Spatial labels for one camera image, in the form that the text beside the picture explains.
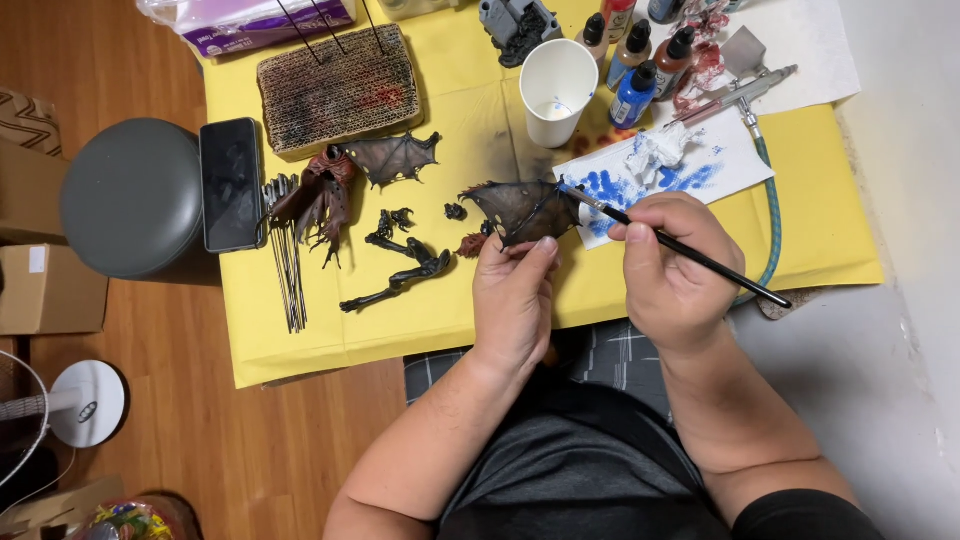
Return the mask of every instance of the white fan base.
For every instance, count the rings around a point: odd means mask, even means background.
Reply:
[[[120,425],[126,401],[112,367],[99,360],[77,362],[50,388],[50,427],[74,448],[98,445]]]

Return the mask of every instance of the hand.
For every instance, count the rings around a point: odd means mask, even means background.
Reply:
[[[682,192],[658,193],[627,210],[630,227],[608,235],[626,240],[627,312],[660,354],[696,355],[728,331],[723,316],[739,290],[714,272],[662,248],[654,229],[742,274],[743,252],[701,202]]]
[[[560,246],[550,236],[500,253],[502,245],[499,234],[491,234],[473,276],[474,350],[494,367],[515,372],[535,367],[550,346]]]

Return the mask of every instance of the black shirt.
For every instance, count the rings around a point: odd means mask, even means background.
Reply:
[[[730,531],[677,433],[605,386],[538,370],[440,521],[442,540],[881,539],[828,493],[750,504]]]

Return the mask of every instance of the bat wing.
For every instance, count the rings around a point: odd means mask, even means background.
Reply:
[[[579,203],[543,181],[489,182],[464,191],[460,199],[470,199],[483,210],[497,226],[505,248],[544,236],[559,238],[580,225]]]
[[[420,170],[437,162],[434,154],[438,141],[438,133],[419,140],[407,132],[403,136],[354,140],[337,146],[367,173],[374,186],[404,178],[419,180]]]

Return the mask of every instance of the purple label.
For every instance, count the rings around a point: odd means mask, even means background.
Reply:
[[[320,19],[320,14],[312,6],[290,13],[290,16],[297,21],[297,27],[300,28],[304,36],[325,33],[327,24],[330,25],[330,28],[337,28],[353,22],[347,8],[337,0],[323,2],[320,11],[324,14],[326,24]],[[255,20],[235,29],[201,28],[200,30],[187,32],[182,37],[191,45],[197,47],[197,50],[205,58],[210,58],[237,51],[267,47],[283,41],[298,39],[300,35],[297,34],[297,29],[290,23],[290,19],[283,15]]]

